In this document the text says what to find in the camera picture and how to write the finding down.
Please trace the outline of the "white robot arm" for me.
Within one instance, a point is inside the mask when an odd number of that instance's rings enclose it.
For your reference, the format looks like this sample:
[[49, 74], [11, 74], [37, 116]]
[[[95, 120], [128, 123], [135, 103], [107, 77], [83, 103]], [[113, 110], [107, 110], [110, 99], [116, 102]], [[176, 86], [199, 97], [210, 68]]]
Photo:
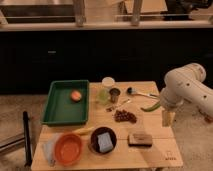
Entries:
[[172, 113], [185, 100], [197, 105], [208, 117], [213, 119], [213, 89], [203, 84], [205, 68], [198, 63], [190, 63], [170, 70], [164, 77], [165, 87], [159, 94], [162, 111], [162, 126], [172, 124]]

